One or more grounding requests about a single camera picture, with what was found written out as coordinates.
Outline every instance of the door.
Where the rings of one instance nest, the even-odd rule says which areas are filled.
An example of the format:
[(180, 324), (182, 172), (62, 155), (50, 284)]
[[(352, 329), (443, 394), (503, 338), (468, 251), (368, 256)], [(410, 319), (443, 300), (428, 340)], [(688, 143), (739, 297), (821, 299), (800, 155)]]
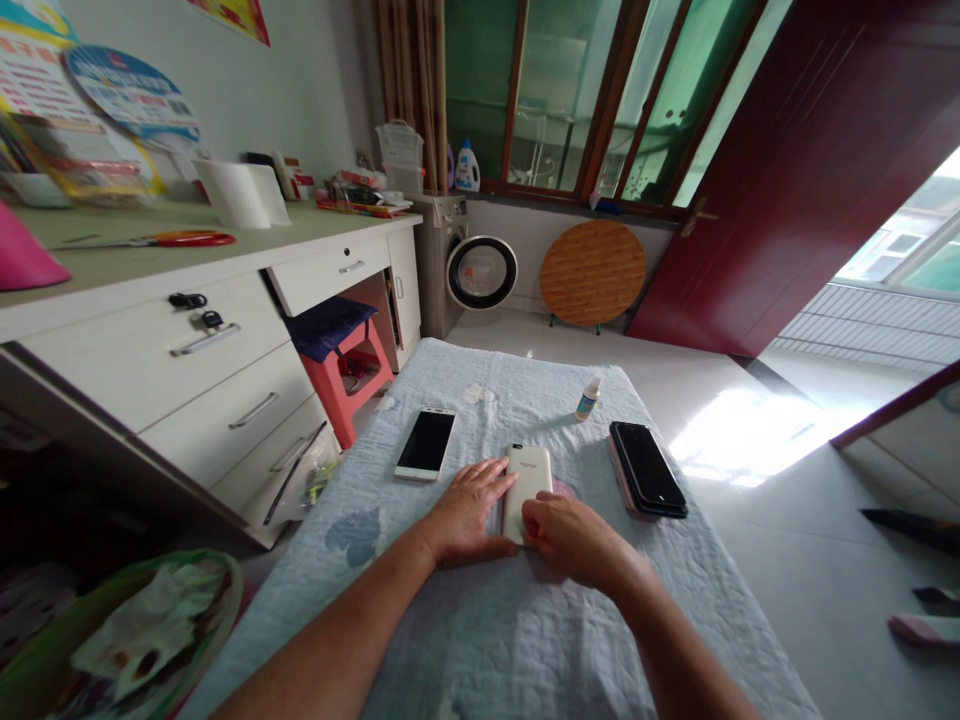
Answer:
[(500, 238), (477, 235), (451, 247), (447, 291), (467, 310), (490, 310), (517, 284), (517, 256)]
[(795, 0), (628, 329), (758, 355), (960, 145), (960, 7)]
[(420, 290), (417, 283), (417, 251), (413, 228), (387, 233), (393, 305), (397, 314), (400, 349), (409, 352), (420, 341)]

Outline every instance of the light blue blanket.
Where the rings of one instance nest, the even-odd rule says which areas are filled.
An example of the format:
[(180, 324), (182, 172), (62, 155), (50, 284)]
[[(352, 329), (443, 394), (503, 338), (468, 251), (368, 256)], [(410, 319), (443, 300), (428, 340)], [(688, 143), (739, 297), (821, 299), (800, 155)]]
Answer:
[[(596, 370), (606, 376), (600, 402), (578, 423), (573, 410)], [(435, 484), (400, 483), (393, 467), (424, 405), (458, 413), (444, 470)], [(424, 340), (180, 717), (213, 712), (425, 514), (460, 467), (502, 455), (512, 442), (548, 448), (556, 479), (652, 560), (765, 717), (818, 717), (689, 489), (686, 520), (644, 523), (627, 515), (607, 447), (612, 420), (652, 426), (618, 367)], [(675, 464), (674, 471), (679, 477)], [(499, 532), (499, 506), (487, 527)], [(558, 582), (539, 555), (522, 551), (430, 578), (400, 623), (364, 717), (581, 720), (655, 717), (655, 710), (633, 637), (613, 604)]]

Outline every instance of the hand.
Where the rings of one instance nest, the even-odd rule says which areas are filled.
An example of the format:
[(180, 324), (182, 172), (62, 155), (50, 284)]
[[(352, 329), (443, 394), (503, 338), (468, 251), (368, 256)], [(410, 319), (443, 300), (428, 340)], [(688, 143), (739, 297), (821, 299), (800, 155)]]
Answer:
[(523, 503), (527, 541), (553, 568), (610, 595), (646, 560), (589, 505), (548, 492)]
[(446, 492), (413, 529), (438, 567), (455, 567), (516, 555), (516, 543), (487, 535), (484, 523), (497, 500), (517, 482), (519, 473), (500, 476), (507, 458), (488, 458), (457, 473)]

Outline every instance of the desk drawer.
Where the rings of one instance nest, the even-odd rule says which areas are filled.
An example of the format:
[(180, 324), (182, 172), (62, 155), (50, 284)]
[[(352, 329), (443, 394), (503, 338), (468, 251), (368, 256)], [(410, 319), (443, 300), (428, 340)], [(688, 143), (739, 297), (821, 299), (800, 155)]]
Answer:
[(140, 435), (205, 488), (313, 393), (293, 343), (286, 343)]
[(290, 317), (309, 310), (390, 265), (386, 234), (341, 242), (316, 255), (267, 269)]
[[(257, 273), (179, 291), (200, 293), (207, 305), (181, 310), (163, 296), (21, 344), (138, 433), (290, 339)], [(202, 329), (206, 310), (220, 313), (223, 334)], [(173, 354), (191, 345), (194, 352)]]
[[(210, 492), (250, 525), (262, 524), (293, 464), (326, 419), (320, 399), (311, 395)], [(330, 433), (332, 429), (327, 425), (317, 441), (326, 440), (322, 436)], [(302, 479), (300, 490), (303, 490)]]

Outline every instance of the washing machine door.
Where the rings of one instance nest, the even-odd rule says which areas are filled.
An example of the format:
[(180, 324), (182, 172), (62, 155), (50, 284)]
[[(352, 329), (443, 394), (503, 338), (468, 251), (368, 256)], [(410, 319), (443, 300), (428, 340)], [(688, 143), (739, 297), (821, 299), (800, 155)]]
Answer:
[(489, 310), (513, 292), (517, 256), (500, 238), (475, 235), (450, 249), (447, 290), (467, 310)]

